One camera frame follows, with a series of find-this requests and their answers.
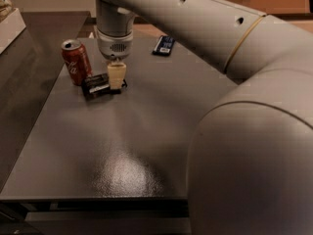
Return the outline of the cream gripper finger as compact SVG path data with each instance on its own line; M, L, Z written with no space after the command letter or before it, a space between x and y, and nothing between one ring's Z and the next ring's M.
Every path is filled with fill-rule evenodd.
M126 75L126 64L123 62L110 62L107 65L107 69L111 90L120 89Z

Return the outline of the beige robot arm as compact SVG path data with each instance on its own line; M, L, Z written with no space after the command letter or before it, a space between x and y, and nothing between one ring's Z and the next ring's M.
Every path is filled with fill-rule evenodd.
M189 148L193 235L313 235L312 36L225 0L97 0L102 42L136 14L235 83Z

